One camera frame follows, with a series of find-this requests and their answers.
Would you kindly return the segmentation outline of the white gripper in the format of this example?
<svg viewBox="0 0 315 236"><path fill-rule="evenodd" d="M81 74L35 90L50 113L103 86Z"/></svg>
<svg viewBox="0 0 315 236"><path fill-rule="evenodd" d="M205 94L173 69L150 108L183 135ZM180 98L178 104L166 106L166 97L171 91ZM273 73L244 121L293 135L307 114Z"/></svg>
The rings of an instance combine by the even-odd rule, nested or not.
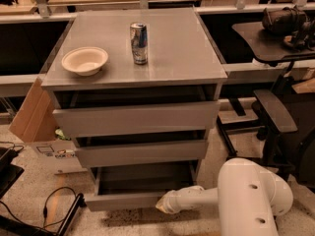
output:
<svg viewBox="0 0 315 236"><path fill-rule="evenodd" d="M182 210L190 210L200 206L197 200L201 197L204 188L192 186L177 191L167 192L156 203L156 209L168 214L179 213Z"/></svg>

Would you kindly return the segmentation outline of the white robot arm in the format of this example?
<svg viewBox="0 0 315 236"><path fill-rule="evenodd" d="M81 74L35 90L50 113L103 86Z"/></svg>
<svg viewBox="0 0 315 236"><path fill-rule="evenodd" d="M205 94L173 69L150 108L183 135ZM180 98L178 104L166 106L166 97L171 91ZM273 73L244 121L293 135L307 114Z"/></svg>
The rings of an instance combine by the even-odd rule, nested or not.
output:
<svg viewBox="0 0 315 236"><path fill-rule="evenodd" d="M206 205L219 207L220 236L279 236L275 218L289 212L293 194L274 172L244 158L220 168L218 185L195 185L164 194L156 208L175 214Z"/></svg>

